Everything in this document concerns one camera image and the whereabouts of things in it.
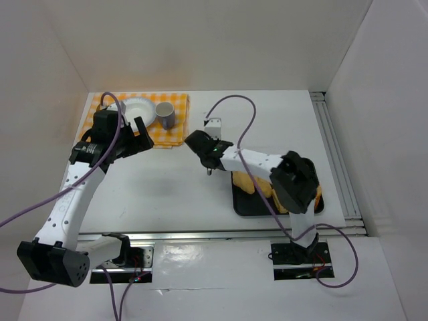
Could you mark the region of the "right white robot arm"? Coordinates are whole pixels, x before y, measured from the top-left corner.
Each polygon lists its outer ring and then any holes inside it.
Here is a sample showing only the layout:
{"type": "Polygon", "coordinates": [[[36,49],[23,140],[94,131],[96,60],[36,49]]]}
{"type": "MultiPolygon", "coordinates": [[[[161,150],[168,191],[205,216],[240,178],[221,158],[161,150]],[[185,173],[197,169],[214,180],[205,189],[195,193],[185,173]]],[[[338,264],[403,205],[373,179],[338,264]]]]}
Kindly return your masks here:
{"type": "Polygon", "coordinates": [[[240,149],[231,142],[215,140],[202,130],[190,134],[185,144],[206,169],[247,173],[268,181],[281,206],[289,212],[295,255],[312,255],[319,240],[315,227],[319,181],[304,158],[294,151],[281,156],[240,149]]]}

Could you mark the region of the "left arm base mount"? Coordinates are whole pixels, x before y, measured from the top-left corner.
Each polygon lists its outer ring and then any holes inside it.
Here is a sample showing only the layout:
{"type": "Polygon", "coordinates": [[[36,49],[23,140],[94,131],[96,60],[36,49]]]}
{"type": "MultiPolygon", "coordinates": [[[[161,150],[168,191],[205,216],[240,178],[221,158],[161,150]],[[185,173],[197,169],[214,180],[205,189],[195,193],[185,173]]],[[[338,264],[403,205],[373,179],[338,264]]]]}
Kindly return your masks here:
{"type": "Polygon", "coordinates": [[[113,284],[127,284],[130,281],[144,284],[152,282],[153,263],[153,243],[132,243],[124,264],[118,265],[108,260],[101,266],[108,272],[113,284]]]}

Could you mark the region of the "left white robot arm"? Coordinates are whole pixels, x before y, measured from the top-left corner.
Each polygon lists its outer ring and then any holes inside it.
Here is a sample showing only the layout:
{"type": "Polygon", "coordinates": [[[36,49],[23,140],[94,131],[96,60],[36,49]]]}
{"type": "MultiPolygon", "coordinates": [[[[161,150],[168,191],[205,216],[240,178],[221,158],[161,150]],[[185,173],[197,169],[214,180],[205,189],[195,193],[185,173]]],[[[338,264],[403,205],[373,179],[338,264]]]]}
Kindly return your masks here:
{"type": "Polygon", "coordinates": [[[78,287],[90,270],[111,261],[118,267],[130,261],[130,240],[104,233],[87,245],[78,245],[80,228],[91,200],[110,165],[149,150],[154,143],[141,117],[131,124],[115,110],[97,111],[93,125],[73,147],[62,195],[32,241],[22,241],[17,256],[31,279],[78,287]]]}

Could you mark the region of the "long bread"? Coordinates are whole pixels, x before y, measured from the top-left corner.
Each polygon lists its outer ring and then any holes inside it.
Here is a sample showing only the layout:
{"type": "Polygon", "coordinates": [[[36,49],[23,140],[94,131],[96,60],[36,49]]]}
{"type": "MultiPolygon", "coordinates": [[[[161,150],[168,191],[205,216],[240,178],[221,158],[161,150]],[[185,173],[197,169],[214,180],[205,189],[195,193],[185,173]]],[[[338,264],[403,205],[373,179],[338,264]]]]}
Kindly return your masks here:
{"type": "Polygon", "coordinates": [[[252,195],[255,193],[255,186],[247,173],[234,171],[232,172],[232,183],[240,188],[243,192],[252,195]]]}

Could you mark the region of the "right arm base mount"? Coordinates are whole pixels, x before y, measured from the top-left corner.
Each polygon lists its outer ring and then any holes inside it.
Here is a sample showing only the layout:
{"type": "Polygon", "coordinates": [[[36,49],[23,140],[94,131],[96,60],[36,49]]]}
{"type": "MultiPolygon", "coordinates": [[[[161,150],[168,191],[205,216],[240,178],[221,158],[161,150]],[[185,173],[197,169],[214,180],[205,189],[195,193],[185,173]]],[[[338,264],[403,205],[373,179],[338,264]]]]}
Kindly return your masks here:
{"type": "Polygon", "coordinates": [[[326,242],[320,242],[307,258],[298,258],[289,243],[272,243],[267,255],[273,263],[274,280],[307,280],[333,278],[334,269],[326,242]]]}

